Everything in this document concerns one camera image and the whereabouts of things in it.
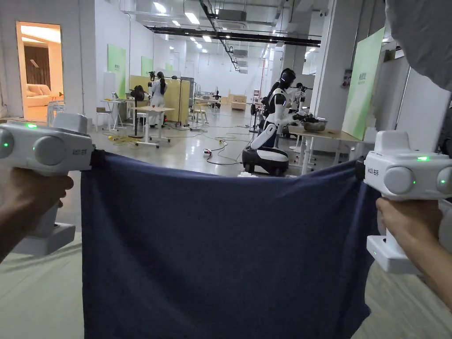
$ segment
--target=human hand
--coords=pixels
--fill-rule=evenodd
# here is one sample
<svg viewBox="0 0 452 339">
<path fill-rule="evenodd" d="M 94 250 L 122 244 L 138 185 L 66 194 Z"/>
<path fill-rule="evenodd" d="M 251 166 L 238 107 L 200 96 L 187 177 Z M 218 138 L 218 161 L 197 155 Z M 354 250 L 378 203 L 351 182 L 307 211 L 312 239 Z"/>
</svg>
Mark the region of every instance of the human hand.
<svg viewBox="0 0 452 339">
<path fill-rule="evenodd" d="M 383 225 L 406 251 L 419 242 L 438 243 L 439 225 L 443 218 L 437 200 L 377 200 Z"/>
<path fill-rule="evenodd" d="M 5 189 L 6 204 L 40 217 L 56 203 L 62 207 L 60 199 L 73 186 L 68 176 L 45 177 L 30 169 L 13 168 Z"/>
</svg>

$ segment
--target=white lab coat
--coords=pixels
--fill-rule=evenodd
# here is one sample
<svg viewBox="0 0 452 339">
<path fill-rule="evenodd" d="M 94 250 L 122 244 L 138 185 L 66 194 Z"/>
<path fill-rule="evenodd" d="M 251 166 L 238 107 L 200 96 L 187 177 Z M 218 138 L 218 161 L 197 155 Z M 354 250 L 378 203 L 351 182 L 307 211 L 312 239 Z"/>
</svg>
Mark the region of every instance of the white lab coat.
<svg viewBox="0 0 452 339">
<path fill-rule="evenodd" d="M 152 83 L 152 100 L 151 100 L 151 106 L 155 105 L 156 107 L 164 107 L 165 106 L 165 99 L 163 97 L 163 95 L 160 93 L 160 89 L 161 89 L 161 85 L 160 85 L 160 80 L 154 81 Z M 165 89 L 164 89 L 164 94 L 166 93 L 166 90 L 168 89 L 168 83 L 166 83 Z M 155 125 L 157 124 L 157 116 L 152 116 L 149 117 L 149 122 L 150 125 Z"/>
</svg>

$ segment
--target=green panel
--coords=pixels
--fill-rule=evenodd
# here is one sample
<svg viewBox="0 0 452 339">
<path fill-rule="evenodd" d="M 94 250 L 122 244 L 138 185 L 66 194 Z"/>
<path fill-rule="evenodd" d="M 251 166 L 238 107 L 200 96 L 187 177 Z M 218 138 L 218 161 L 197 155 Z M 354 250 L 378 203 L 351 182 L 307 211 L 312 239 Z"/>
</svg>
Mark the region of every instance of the green panel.
<svg viewBox="0 0 452 339">
<path fill-rule="evenodd" d="M 342 131 L 362 140 L 372 101 L 385 29 L 358 42 Z"/>
<path fill-rule="evenodd" d="M 116 94 L 121 99 L 126 98 L 126 50 L 108 44 L 108 71 L 116 73 Z"/>
<path fill-rule="evenodd" d="M 154 70 L 154 60 L 141 57 L 141 76 L 149 76 L 149 72 Z"/>
</svg>

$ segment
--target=blue cloth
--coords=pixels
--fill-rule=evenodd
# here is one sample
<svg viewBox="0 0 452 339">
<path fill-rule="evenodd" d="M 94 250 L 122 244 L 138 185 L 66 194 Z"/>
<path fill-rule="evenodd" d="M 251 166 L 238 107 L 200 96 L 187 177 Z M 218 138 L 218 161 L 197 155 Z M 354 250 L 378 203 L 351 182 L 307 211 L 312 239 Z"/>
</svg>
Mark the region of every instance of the blue cloth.
<svg viewBox="0 0 452 339">
<path fill-rule="evenodd" d="M 96 151 L 81 181 L 85 338 L 350 338 L 378 193 L 345 163 L 226 178 Z"/>
</svg>

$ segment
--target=beige sofa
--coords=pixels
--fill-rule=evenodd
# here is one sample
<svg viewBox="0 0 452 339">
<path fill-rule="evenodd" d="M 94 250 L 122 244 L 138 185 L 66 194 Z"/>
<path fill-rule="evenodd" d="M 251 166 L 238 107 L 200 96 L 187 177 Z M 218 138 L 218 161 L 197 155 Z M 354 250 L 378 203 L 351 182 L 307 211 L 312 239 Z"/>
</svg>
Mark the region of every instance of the beige sofa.
<svg viewBox="0 0 452 339">
<path fill-rule="evenodd" d="M 47 85 L 27 84 L 26 91 L 28 107 L 47 106 L 53 100 L 54 94 Z"/>
</svg>

